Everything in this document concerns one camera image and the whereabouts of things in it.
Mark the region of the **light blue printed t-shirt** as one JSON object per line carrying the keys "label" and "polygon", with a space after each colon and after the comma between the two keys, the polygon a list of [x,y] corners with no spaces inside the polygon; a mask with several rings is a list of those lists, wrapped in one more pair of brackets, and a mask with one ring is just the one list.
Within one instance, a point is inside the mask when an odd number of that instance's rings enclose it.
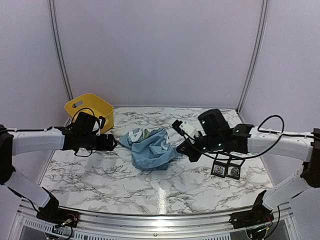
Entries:
{"label": "light blue printed t-shirt", "polygon": [[119,143],[131,151],[132,164],[144,171],[167,170],[169,162],[183,155],[177,151],[167,130],[136,128],[119,138]]}

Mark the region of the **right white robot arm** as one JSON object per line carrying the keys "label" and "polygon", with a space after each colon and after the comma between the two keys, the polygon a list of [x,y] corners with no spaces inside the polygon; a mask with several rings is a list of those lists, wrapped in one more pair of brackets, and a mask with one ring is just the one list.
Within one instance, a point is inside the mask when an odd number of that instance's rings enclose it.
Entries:
{"label": "right white robot arm", "polygon": [[198,120],[204,133],[185,121],[176,120],[172,128],[184,138],[177,151],[197,162],[202,155],[214,157],[217,176],[225,177],[236,161],[245,161],[264,154],[291,157],[302,161],[302,166],[275,187],[258,194],[250,210],[231,215],[231,222],[244,220],[258,224],[272,219],[272,211],[280,204],[297,197],[308,189],[320,186],[320,130],[312,132],[285,132],[264,129],[252,124],[237,124],[231,128],[218,109],[202,113]]}

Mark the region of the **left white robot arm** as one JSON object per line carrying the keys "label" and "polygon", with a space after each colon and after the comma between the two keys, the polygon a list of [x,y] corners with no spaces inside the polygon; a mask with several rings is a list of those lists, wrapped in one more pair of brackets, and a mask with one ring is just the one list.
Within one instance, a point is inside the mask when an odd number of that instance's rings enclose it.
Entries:
{"label": "left white robot arm", "polygon": [[48,190],[27,179],[13,166],[13,156],[44,150],[113,151],[117,141],[112,134],[98,130],[78,133],[66,127],[43,129],[0,129],[0,184],[38,207],[39,217],[58,223],[63,219],[59,201]]}

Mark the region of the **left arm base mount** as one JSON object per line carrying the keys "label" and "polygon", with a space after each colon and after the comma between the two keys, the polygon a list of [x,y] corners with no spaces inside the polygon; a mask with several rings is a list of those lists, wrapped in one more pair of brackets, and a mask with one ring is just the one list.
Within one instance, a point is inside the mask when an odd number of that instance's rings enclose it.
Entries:
{"label": "left arm base mount", "polygon": [[40,220],[44,220],[56,225],[62,225],[67,220],[71,220],[71,222],[67,222],[65,225],[68,227],[76,228],[79,222],[80,213],[78,211],[67,210],[67,209],[58,209],[58,213],[55,216],[44,215],[44,213],[37,213],[36,218]]}

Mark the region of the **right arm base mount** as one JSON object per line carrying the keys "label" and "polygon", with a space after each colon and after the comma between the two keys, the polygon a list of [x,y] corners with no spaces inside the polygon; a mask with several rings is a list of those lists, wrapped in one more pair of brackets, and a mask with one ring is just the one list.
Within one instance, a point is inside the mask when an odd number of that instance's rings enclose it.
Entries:
{"label": "right arm base mount", "polygon": [[229,223],[232,224],[234,229],[240,229],[269,223],[273,220],[274,215],[272,212],[264,214],[260,211],[247,210],[232,213]]}

